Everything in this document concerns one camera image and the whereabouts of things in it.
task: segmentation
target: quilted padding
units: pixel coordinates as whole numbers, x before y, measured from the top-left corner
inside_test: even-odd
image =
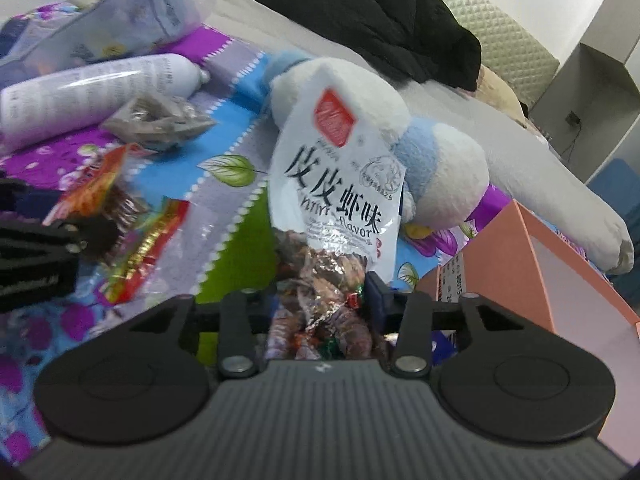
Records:
[[[504,79],[518,99],[535,103],[558,69],[558,60],[508,14],[488,0],[443,0],[482,44],[482,62]]]

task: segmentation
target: cardboard box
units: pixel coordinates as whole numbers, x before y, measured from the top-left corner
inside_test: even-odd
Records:
[[[616,380],[600,439],[629,463],[640,462],[640,317],[525,207],[505,207],[417,290],[441,301],[477,292],[599,357]]]

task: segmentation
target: black jacket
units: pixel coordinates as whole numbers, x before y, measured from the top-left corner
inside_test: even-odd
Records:
[[[442,0],[256,0],[396,81],[476,90],[481,47]]]

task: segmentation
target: silver bolt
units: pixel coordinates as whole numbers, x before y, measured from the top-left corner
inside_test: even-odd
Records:
[[[225,357],[222,359],[222,367],[230,373],[241,374],[254,365],[254,363],[248,357],[243,355],[233,355],[231,357]]]
[[[77,244],[67,244],[65,249],[71,254],[78,254],[81,251],[80,246]]]
[[[403,355],[396,359],[396,368],[407,373],[417,373],[427,367],[427,361],[417,355]]]

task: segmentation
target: white and blue plush toy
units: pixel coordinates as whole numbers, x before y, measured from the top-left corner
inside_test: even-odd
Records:
[[[382,134],[406,167],[402,221],[434,230],[462,224],[489,186],[484,151],[448,124],[411,117],[400,94],[375,73],[349,61],[310,58],[301,52],[275,56],[264,73],[271,113],[284,126],[300,90],[319,67],[329,69],[351,92],[354,110]]]

